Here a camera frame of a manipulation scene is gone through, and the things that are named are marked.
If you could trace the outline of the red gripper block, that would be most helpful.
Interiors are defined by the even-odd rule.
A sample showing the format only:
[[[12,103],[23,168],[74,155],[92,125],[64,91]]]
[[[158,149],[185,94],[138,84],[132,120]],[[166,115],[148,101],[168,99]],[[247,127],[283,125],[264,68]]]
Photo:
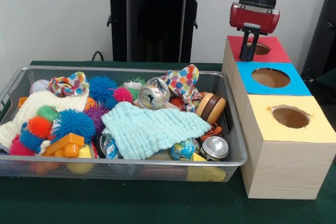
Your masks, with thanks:
[[[260,26],[260,33],[271,34],[279,22],[280,11],[273,8],[262,8],[233,2],[230,8],[229,23],[232,27],[242,29],[244,32],[243,42],[239,58],[241,61],[252,61],[259,39],[259,29],[253,29],[254,35],[251,45],[248,44],[250,28],[244,25],[254,24]]]

